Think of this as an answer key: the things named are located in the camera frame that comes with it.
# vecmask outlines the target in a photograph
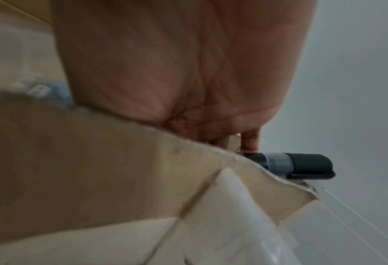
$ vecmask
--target gray wall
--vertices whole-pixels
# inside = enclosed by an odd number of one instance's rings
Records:
[[[320,1],[285,105],[261,138],[261,151],[331,158],[338,176],[321,187],[388,242],[388,0]]]

